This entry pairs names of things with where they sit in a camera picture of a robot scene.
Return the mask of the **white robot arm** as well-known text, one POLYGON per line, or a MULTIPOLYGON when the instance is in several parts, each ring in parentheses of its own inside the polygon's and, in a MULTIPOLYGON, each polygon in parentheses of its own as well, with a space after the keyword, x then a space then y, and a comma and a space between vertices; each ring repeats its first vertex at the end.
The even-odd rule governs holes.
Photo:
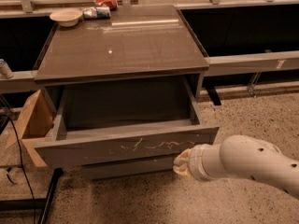
POLYGON ((248 179, 299 199, 299 161, 286 157, 272 143, 245 135, 188 148, 174 159, 173 170, 198 181, 248 179))

